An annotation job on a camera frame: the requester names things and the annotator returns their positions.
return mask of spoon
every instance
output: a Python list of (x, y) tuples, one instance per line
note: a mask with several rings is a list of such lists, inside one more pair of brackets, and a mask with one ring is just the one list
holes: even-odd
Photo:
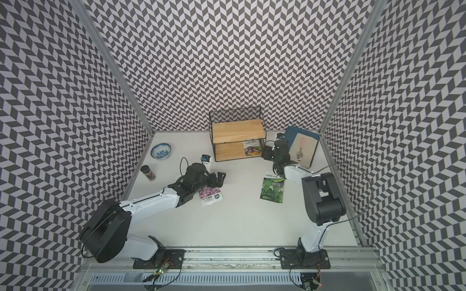
[(299, 149), (299, 152), (296, 153), (296, 158), (298, 159), (298, 161), (300, 161), (302, 159), (302, 156), (304, 155), (302, 153), (303, 146), (304, 146), (304, 137), (301, 139), (301, 148)]

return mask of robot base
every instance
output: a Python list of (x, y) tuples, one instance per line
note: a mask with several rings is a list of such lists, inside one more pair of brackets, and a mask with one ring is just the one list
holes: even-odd
[[(298, 261), (298, 255), (302, 256), (302, 259)], [(289, 270), (291, 267), (297, 269), (318, 269), (320, 265), (321, 269), (330, 269), (330, 261), (326, 250), (320, 250), (313, 253), (302, 253), (297, 250), (280, 250), (280, 263), (283, 270)]]
[(165, 260), (169, 259), (168, 262), (173, 264), (170, 269), (181, 269), (181, 265), (185, 259), (185, 250), (167, 250), (165, 246), (159, 242), (155, 237), (149, 236), (158, 246), (158, 250), (151, 257), (150, 260), (144, 261), (141, 259), (135, 259), (133, 263), (133, 269), (146, 270), (146, 269), (158, 269), (162, 267)]
[(136, 259), (134, 260), (133, 264), (133, 269), (137, 270), (146, 270), (146, 269), (157, 269), (160, 268), (160, 265), (168, 258), (170, 258), (169, 262), (173, 264), (173, 267), (170, 267), (170, 269), (181, 269), (181, 264), (183, 263), (185, 259), (185, 250), (165, 250), (164, 255), (162, 258), (162, 261), (158, 260), (140, 260)]

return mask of seed packet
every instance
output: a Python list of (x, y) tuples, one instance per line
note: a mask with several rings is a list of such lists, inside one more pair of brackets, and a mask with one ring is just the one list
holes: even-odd
[(265, 172), (260, 198), (276, 203), (283, 203), (283, 185), (285, 179), (272, 172)]
[(244, 154), (247, 156), (259, 155), (262, 152), (259, 141), (247, 141), (243, 142)]
[(201, 198), (202, 207), (205, 207), (222, 200), (223, 196), (219, 187), (204, 187), (201, 191), (199, 191), (199, 198)]

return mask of blue and white bowl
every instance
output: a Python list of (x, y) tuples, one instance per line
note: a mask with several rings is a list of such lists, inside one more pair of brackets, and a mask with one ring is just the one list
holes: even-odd
[(171, 146), (167, 143), (159, 143), (151, 150), (151, 156), (157, 160), (164, 160), (168, 158), (171, 153)]

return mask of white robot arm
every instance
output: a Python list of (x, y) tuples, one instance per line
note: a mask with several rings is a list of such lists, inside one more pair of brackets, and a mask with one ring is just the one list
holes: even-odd
[(103, 201), (83, 226), (80, 240), (96, 261), (105, 263), (114, 257), (130, 257), (159, 265), (165, 247), (155, 237), (128, 233), (131, 225), (166, 209), (190, 201), (203, 186), (222, 187), (225, 173), (209, 173), (201, 163), (194, 163), (186, 174), (163, 190), (128, 201)]
[(346, 214), (346, 206), (336, 179), (331, 173), (314, 174), (291, 161), (288, 142), (274, 141), (274, 148), (265, 147), (264, 159), (274, 162), (274, 173), (302, 185), (304, 206), (313, 222), (306, 233), (298, 239), (296, 247), (298, 264), (315, 265), (315, 256), (322, 250), (322, 242), (329, 225)]

